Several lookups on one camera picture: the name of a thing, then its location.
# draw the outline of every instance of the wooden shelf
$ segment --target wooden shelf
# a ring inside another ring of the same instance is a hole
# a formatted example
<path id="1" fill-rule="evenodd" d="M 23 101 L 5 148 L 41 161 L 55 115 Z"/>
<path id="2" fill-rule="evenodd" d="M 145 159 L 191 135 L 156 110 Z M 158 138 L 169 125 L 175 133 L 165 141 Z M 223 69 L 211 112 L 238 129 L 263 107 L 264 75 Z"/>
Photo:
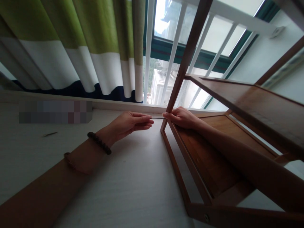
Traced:
<path id="1" fill-rule="evenodd" d="M 304 160 L 304 105 L 256 85 L 190 74 L 185 78 L 267 135 L 277 149 Z"/>
<path id="2" fill-rule="evenodd" d="M 206 123 L 229 134 L 265 156 L 278 155 L 224 113 L 198 116 Z M 169 122 L 204 202 L 212 205 L 235 206 L 255 188 L 206 139 L 193 130 Z"/>

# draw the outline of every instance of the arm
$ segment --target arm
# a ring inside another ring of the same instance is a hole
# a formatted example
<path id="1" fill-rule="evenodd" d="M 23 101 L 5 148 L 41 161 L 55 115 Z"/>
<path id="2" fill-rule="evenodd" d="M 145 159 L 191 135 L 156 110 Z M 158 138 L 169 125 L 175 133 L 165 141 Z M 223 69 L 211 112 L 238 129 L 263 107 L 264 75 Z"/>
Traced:
<path id="1" fill-rule="evenodd" d="M 289 212 L 304 212 L 304 181 L 273 160 L 211 127 L 183 107 L 163 116 L 207 139 L 256 188 Z"/>
<path id="2" fill-rule="evenodd" d="M 96 135 L 111 147 L 133 131 L 149 129 L 154 123 L 150 118 L 124 112 Z M 69 159 L 78 170 L 92 173 L 106 156 L 93 140 L 87 139 L 70 153 Z M 61 160 L 0 206 L 0 227 L 50 227 L 88 178 Z"/>

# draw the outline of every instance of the screw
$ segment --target screw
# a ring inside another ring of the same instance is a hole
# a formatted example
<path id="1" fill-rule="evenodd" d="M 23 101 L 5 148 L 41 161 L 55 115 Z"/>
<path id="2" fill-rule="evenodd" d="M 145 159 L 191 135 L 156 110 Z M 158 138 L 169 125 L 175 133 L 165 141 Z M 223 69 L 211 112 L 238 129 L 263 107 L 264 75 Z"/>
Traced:
<path id="1" fill-rule="evenodd" d="M 205 216 L 206 222 L 209 222 L 209 217 L 208 217 L 208 215 L 205 214 L 204 216 Z"/>

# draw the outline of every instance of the window frame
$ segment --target window frame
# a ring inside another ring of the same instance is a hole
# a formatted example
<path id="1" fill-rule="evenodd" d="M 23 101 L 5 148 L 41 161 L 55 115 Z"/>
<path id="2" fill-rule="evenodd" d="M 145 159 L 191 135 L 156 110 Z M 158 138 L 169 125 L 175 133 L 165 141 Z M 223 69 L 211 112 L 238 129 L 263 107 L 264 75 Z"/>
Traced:
<path id="1" fill-rule="evenodd" d="M 151 43 L 151 58 L 169 61 L 173 41 L 167 40 L 161 37 L 157 37 L 154 35 L 154 26 L 155 26 L 155 14 L 156 14 L 156 4 L 157 0 L 155 0 L 154 5 L 154 20 L 153 20 L 153 29 L 152 29 L 152 43 Z M 146 0 L 146 15 L 145 15 L 145 28 L 144 28 L 144 36 L 143 36 L 143 55 L 146 56 L 146 37 L 147 37 L 147 12 L 148 12 L 148 0 Z M 277 12 L 280 10 L 280 8 L 272 1 L 272 0 L 265 0 L 262 4 L 262 6 L 259 8 L 258 12 L 256 13 L 255 17 L 270 22 L 272 18 L 277 14 Z M 225 73 L 226 69 L 229 67 L 233 59 L 236 57 L 237 53 L 240 51 L 244 43 L 247 41 L 248 37 L 250 36 L 251 32 L 246 30 L 241 38 L 238 40 L 237 44 L 231 51 L 229 56 L 221 55 L 219 60 L 217 61 L 216 65 L 213 68 L 213 71 L 219 72 L 219 73 Z M 225 79 L 229 78 L 234 69 L 237 67 L 237 65 L 240 63 L 242 58 L 247 53 L 248 49 L 251 47 L 251 45 L 254 43 L 254 41 L 257 39 L 259 35 L 256 35 L 253 41 L 250 43 L 250 45 L 247 47 L 246 51 L 242 54 L 240 59 L 237 61 L 235 66 L 232 68 L 232 70 L 229 72 L 229 74 L 226 76 Z M 183 57 L 184 51 L 185 51 L 186 45 L 178 43 L 174 63 L 180 64 L 181 59 Z M 199 56 L 196 60 L 196 63 L 194 67 L 201 68 L 208 70 L 210 64 L 212 63 L 212 60 L 214 59 L 216 53 L 209 52 L 206 50 L 201 50 L 199 53 Z"/>

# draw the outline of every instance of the hand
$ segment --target hand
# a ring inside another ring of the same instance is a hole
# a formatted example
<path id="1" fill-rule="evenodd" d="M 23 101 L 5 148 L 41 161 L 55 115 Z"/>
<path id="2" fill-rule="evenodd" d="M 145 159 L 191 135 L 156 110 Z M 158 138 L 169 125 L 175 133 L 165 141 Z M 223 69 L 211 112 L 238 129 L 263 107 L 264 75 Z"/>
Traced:
<path id="1" fill-rule="evenodd" d="M 137 130 L 148 130 L 154 124 L 152 116 L 125 111 L 96 135 L 108 146 Z"/>
<path id="2" fill-rule="evenodd" d="M 162 115 L 167 120 L 186 129 L 196 130 L 203 122 L 184 107 L 178 107 L 177 109 L 173 109 L 171 113 L 165 112 Z"/>

